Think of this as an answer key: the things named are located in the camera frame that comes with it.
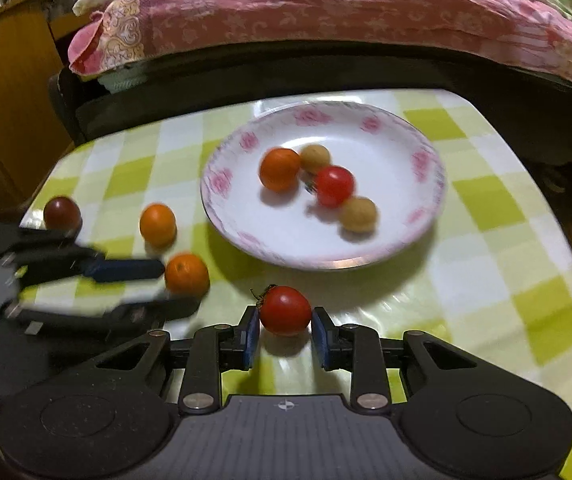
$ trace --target green and white tablecloth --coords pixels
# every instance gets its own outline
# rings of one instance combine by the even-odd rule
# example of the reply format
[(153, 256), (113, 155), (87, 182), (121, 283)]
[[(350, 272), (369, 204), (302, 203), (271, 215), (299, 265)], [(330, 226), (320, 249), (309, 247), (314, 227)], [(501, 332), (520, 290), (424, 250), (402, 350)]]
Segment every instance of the green and white tablecloth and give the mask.
[[(572, 408), (572, 254), (546, 201), (517, 157), (467, 101), (445, 91), (327, 94), (385, 108), (419, 128), (448, 174), (444, 212), (415, 247), (377, 266), (312, 273), (280, 269), (241, 253), (208, 223), (199, 177), (220, 140), (253, 115), (302, 97), (218, 108), (141, 126), (78, 148), (59, 162), (24, 219), (39, 224), (54, 195), (80, 205), (82, 242), (110, 256), (141, 255), (138, 219), (150, 202), (175, 212), (179, 235), (167, 258), (204, 258), (212, 287), (199, 312), (168, 324), (174, 337), (214, 323), (236, 324), (250, 289), (294, 286), (335, 322), (369, 325), (386, 337), (421, 329), (542, 384)], [(124, 298), (146, 298), (156, 283), (96, 286), (65, 280), (27, 290), (44, 306), (97, 314)], [(347, 393), (345, 372), (316, 367), (309, 339), (262, 333), (255, 368), (224, 374), (224, 391)], [(403, 400), (391, 370), (395, 400)], [(173, 393), (176, 395), (178, 385)], [(572, 454), (563, 475), (572, 480)]]

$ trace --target wooden cabinet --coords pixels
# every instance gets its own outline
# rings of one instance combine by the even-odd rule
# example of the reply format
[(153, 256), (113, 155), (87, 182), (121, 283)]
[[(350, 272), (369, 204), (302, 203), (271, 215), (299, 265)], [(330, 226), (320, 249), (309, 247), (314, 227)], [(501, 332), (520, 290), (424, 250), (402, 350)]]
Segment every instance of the wooden cabinet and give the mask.
[(0, 9), (0, 211), (29, 199), (70, 146), (48, 99), (48, 79), (64, 65), (55, 40), (88, 17), (51, 24), (47, 1), (14, 0)]

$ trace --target orange fruit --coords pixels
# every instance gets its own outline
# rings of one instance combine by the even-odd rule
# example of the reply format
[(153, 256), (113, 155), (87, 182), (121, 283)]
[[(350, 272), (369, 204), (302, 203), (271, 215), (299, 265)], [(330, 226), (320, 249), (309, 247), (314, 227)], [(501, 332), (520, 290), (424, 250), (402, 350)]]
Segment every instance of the orange fruit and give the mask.
[(203, 260), (192, 253), (173, 256), (163, 274), (166, 288), (174, 294), (185, 294), (201, 298), (210, 288), (208, 267)]
[(150, 204), (141, 213), (139, 232), (153, 247), (164, 247), (177, 235), (175, 215), (165, 204)]
[(261, 161), (259, 180), (271, 191), (283, 193), (297, 183), (299, 154), (288, 148), (272, 148)]

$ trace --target floral blanket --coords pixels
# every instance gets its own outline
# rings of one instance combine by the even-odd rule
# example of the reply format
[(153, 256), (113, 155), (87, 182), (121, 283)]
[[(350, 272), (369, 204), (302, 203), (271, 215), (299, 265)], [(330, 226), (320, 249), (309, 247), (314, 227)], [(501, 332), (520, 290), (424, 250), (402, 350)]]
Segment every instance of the floral blanket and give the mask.
[(536, 0), (114, 0), (69, 48), (96, 75), (227, 43), (345, 40), (469, 52), (572, 81), (572, 22)]

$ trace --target plate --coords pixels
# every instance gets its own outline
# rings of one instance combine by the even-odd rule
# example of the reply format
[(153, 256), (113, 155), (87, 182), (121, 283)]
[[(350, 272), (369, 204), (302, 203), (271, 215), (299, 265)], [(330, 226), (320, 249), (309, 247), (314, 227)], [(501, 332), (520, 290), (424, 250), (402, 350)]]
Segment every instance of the plate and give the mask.
[[(318, 206), (303, 178), (287, 194), (261, 185), (259, 164), (269, 149), (313, 143), (354, 174), (355, 194), (377, 205), (373, 233), (343, 230), (338, 210)], [(351, 102), (303, 102), (257, 117), (223, 140), (201, 177), (204, 209), (223, 237), (265, 262), (308, 270), (359, 267), (398, 253), (428, 230), (444, 192), (444, 165), (419, 130)]]

